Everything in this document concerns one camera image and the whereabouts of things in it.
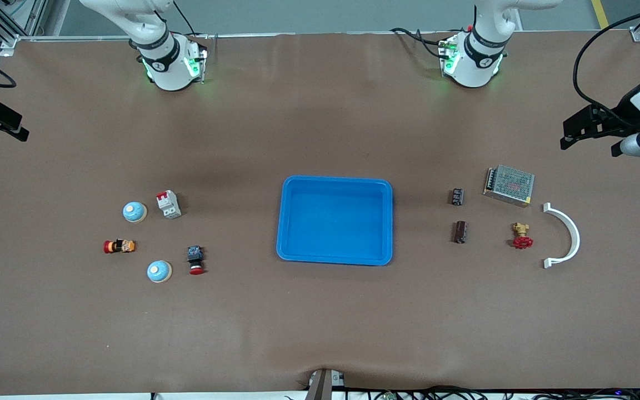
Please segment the red emergency stop button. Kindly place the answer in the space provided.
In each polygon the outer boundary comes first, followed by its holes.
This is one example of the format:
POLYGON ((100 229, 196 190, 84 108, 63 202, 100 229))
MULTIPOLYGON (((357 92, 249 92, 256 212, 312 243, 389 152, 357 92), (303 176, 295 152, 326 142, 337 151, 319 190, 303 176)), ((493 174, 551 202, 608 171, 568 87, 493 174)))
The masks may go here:
POLYGON ((203 248, 200 246, 188 247, 186 260, 189 263, 189 273, 191 275, 196 276, 205 273, 204 258, 203 248))

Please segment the brass valve red handwheel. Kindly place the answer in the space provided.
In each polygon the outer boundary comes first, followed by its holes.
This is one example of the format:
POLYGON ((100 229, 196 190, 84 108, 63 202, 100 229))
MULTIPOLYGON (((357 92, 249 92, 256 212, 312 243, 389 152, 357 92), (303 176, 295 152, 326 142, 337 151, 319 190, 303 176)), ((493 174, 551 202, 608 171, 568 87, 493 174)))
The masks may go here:
POLYGON ((512 246, 515 249, 531 248, 534 244, 533 238, 528 235, 530 226, 523 223, 514 223, 513 225, 514 239, 512 246))

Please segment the blue plastic tray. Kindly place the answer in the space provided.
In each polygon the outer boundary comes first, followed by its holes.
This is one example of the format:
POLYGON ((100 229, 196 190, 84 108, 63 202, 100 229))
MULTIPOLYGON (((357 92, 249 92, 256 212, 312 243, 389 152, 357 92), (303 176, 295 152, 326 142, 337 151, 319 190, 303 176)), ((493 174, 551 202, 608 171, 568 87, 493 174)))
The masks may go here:
POLYGON ((289 176, 275 251, 285 261, 385 266, 393 259, 393 187, 383 179, 289 176))

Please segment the white curved plastic bracket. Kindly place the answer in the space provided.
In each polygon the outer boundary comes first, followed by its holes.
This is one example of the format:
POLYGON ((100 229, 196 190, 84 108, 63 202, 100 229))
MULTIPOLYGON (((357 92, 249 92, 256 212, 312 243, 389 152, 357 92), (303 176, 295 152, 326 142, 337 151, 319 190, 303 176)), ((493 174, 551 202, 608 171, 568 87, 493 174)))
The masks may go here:
POLYGON ((560 220, 567 228, 567 231, 569 233, 569 235, 571 236, 571 248, 569 249, 569 251, 567 251, 566 255, 560 257, 560 258, 546 258, 543 260, 543 268, 544 269, 549 269, 551 268, 553 265, 556 264, 560 264, 560 263, 564 263, 566 261, 571 260, 572 258, 574 258, 574 256, 577 255, 578 250, 580 248, 581 245, 581 236, 580 236, 580 232, 577 228, 576 223, 574 223, 574 220, 571 219, 571 217, 569 217, 568 215, 566 215, 566 213, 561 212, 560 210, 554 208, 551 203, 546 202, 542 205, 542 212, 543 213, 548 213, 549 215, 552 215, 556 218, 558 218, 558 220, 560 220))

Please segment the white red circuit breaker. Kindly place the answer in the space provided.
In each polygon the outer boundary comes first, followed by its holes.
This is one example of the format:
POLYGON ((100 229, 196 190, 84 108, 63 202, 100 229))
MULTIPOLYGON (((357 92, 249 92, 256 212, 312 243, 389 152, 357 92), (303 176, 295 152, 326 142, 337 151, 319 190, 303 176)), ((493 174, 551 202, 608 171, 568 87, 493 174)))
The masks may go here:
POLYGON ((182 215, 178 198, 172 190, 157 193, 156 200, 158 208, 162 211, 165 218, 175 219, 182 215))

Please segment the metal mesh power supply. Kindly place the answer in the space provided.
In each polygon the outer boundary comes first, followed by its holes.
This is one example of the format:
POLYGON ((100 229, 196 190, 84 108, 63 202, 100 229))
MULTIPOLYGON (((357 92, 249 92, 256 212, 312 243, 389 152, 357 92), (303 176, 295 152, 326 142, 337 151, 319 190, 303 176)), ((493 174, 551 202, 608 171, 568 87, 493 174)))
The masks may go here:
POLYGON ((483 195, 526 208, 532 203, 534 183, 534 174, 501 164, 487 170, 483 195))

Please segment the light blue desk bell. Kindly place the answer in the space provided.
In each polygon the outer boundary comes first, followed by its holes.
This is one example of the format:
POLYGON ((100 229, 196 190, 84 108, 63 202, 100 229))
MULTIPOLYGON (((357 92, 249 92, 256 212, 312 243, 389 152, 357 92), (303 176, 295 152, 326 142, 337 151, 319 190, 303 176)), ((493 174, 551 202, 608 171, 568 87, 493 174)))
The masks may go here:
POLYGON ((130 223, 139 223, 147 217, 148 209, 141 202, 129 202, 122 208, 123 218, 130 223))
POLYGON ((170 263, 163 260, 153 261, 147 267, 147 278, 153 283, 164 283, 172 276, 173 269, 170 263))

